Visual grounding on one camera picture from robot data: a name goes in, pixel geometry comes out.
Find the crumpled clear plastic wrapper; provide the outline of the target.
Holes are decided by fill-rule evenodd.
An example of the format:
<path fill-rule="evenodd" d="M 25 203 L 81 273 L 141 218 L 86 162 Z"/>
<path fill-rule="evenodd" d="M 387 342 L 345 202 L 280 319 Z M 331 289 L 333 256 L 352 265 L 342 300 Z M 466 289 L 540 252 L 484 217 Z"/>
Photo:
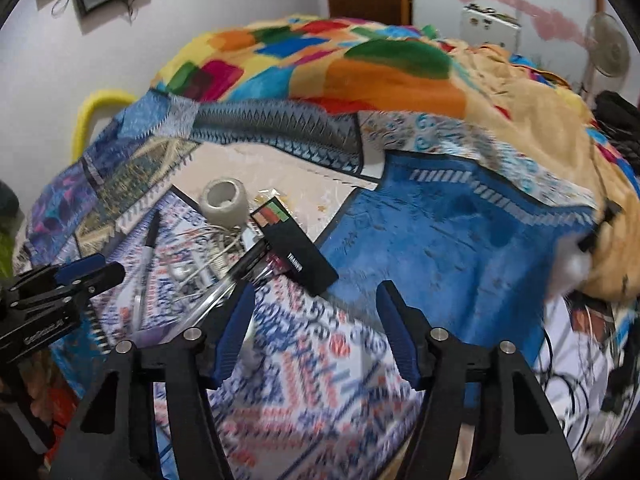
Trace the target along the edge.
<path fill-rule="evenodd" d="M 254 204 L 256 206 L 263 205 L 267 203 L 268 200 L 272 200 L 273 198 L 279 198 L 281 196 L 280 192 L 276 188 L 264 188 L 263 190 L 259 190 L 254 196 Z"/>

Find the tan fleece blanket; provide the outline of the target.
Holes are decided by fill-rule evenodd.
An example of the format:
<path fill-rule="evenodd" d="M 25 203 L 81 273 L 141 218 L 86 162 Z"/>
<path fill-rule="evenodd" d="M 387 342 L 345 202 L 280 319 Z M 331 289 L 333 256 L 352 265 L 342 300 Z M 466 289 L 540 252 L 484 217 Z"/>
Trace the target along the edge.
<path fill-rule="evenodd" d="M 592 115 L 578 112 L 553 88 L 533 81 L 495 46 L 448 39 L 452 81 L 465 93 L 465 120 L 490 131 L 557 177 L 589 190 L 601 217 L 606 200 L 622 211 L 599 235 L 582 291 L 608 301 L 639 295 L 639 197 L 619 166 L 588 134 Z"/>

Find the colourful patchwork fleece blanket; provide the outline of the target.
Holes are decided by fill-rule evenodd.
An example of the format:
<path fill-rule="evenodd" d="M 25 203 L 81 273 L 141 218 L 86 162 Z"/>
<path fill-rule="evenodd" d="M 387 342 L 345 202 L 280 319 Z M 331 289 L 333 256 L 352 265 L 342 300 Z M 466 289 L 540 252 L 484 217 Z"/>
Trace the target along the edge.
<path fill-rule="evenodd" d="M 412 26 L 292 15 L 194 38 L 152 86 L 201 103 L 291 100 L 335 114 L 398 110 L 463 119 L 477 88 L 452 50 Z"/>

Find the standing electric fan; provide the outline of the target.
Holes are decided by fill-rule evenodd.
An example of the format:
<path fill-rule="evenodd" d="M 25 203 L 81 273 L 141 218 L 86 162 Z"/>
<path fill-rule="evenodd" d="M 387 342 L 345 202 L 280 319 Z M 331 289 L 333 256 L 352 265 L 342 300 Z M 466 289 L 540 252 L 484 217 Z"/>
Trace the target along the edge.
<path fill-rule="evenodd" d="M 602 91 L 619 92 L 630 66 L 629 46 L 622 28 L 612 15 L 593 14 L 586 25 L 587 67 L 580 93 L 594 99 Z"/>

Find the black rectangular box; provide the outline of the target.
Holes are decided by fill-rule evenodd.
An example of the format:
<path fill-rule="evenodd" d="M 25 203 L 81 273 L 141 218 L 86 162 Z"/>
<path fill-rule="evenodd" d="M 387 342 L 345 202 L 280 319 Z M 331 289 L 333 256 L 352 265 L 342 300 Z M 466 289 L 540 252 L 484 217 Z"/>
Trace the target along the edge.
<path fill-rule="evenodd" d="M 310 296 L 321 296 L 338 280 L 338 274 L 292 214 L 277 198 L 250 213 L 272 251 L 288 263 L 286 274 Z"/>

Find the white wall switch box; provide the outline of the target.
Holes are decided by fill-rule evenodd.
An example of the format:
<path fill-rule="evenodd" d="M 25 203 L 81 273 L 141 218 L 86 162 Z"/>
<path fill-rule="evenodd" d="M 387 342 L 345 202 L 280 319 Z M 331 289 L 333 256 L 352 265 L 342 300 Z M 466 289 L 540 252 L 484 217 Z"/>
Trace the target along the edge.
<path fill-rule="evenodd" d="M 461 12 L 460 38 L 474 47 L 495 44 L 515 53 L 520 46 L 521 29 L 516 18 L 487 6 L 469 3 Z"/>

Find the white tape roll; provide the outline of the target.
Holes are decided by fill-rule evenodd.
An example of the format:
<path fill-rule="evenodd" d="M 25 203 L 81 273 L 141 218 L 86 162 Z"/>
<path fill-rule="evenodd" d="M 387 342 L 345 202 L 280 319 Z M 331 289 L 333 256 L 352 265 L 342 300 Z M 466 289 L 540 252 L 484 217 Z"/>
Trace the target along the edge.
<path fill-rule="evenodd" d="M 250 209 L 244 184 L 227 177 L 208 182 L 198 206 L 210 224 L 227 229 L 244 226 Z"/>

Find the black capped marker pen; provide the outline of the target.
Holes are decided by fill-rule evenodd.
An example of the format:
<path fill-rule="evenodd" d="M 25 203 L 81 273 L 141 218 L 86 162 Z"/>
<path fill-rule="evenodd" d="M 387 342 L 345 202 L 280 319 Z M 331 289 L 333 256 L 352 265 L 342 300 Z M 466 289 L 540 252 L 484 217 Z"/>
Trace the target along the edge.
<path fill-rule="evenodd" d="M 154 250 L 156 247 L 158 231 L 160 230 L 160 220 L 162 220 L 162 215 L 158 209 L 155 209 L 142 247 L 139 281 L 136 288 L 136 296 L 134 296 L 134 307 L 132 308 L 131 315 L 131 329 L 134 333 L 141 330 L 145 316 L 146 290 L 148 289 Z"/>

